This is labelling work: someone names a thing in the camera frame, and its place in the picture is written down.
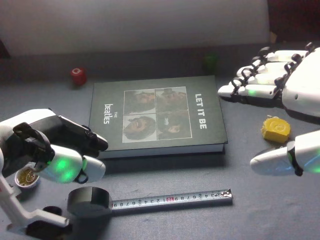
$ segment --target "red spool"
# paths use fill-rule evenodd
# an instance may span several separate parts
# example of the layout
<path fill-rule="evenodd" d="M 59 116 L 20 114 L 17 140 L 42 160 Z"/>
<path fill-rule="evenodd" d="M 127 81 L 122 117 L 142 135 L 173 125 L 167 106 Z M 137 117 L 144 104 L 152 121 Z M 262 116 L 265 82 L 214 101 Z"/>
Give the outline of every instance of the red spool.
<path fill-rule="evenodd" d="M 87 82 L 87 76 L 85 69 L 82 67 L 76 67 L 71 70 L 71 76 L 74 84 L 81 86 Z"/>

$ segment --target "table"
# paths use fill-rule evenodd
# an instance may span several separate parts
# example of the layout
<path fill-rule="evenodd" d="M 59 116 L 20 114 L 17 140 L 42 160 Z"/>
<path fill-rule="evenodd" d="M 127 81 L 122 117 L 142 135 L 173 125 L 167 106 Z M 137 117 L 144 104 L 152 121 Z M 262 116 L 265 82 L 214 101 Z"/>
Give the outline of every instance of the table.
<path fill-rule="evenodd" d="M 277 45 L 301 48 L 305 43 Z M 109 52 L 52 56 L 24 56 L 0 60 L 0 121 L 23 111 L 50 107 L 55 113 L 87 125 L 93 83 L 128 79 L 170 78 L 202 75 L 205 53 L 219 56 L 217 87 L 227 84 L 236 70 L 264 47 L 174 49 L 141 52 Z M 69 71 L 88 70 L 88 82 L 71 85 Z M 228 144 L 225 154 L 140 157 L 106 161 L 105 177 L 85 186 L 108 190 L 114 199 L 138 198 L 184 192 L 231 188 L 231 206 L 147 212 L 111 219 L 77 221 L 70 240 L 315 240 L 320 239 L 317 200 L 320 176 L 271 177 L 254 173 L 250 159 L 270 147 L 260 133 L 267 115 L 291 124 L 292 136 L 314 131 L 317 124 L 290 117 L 278 107 L 258 107 L 221 101 Z M 8 178 L 13 184 L 13 176 Z M 65 216 L 70 191 L 76 183 L 56 184 L 41 179 L 23 196 L 28 211 L 58 206 Z M 0 229 L 9 219 L 0 210 Z M 3 240 L 26 240 L 1 232 Z"/>

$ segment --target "white backdrop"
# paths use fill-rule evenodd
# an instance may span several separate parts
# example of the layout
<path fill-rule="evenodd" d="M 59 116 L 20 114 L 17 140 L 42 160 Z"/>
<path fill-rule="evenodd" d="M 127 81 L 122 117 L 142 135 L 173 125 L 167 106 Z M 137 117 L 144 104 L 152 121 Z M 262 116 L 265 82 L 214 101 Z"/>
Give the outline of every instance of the white backdrop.
<path fill-rule="evenodd" d="M 13 56 L 266 43 L 267 0 L 0 0 Z"/>

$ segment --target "black book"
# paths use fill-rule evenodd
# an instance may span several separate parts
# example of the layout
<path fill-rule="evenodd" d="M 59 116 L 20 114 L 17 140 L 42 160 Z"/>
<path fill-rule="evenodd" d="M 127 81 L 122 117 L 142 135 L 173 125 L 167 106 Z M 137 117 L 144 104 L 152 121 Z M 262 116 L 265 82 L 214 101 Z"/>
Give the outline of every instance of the black book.
<path fill-rule="evenodd" d="M 94 84 L 91 130 L 99 158 L 222 152 L 228 142 L 214 76 Z"/>

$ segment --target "small white bowl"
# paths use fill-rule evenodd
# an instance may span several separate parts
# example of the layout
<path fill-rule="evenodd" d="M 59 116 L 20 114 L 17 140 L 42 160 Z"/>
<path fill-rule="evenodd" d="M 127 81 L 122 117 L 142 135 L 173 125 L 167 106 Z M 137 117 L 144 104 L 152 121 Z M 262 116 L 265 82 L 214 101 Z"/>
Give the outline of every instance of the small white bowl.
<path fill-rule="evenodd" d="M 19 187 L 19 188 L 22 188 L 22 189 L 31 189 L 33 187 L 35 187 L 38 183 L 39 183 L 39 179 L 40 177 L 38 175 L 35 175 L 36 177 L 36 180 L 31 183 L 30 185 L 26 185 L 26 186 L 23 186 L 23 185 L 20 185 L 19 181 L 18 181 L 18 176 L 21 174 L 21 172 L 23 172 L 24 170 L 26 170 L 27 168 L 32 168 L 32 165 L 28 164 L 26 166 L 24 166 L 23 168 L 21 168 L 19 171 L 17 171 L 15 173 L 15 176 L 14 176 L 14 181 L 15 181 L 15 184 Z"/>

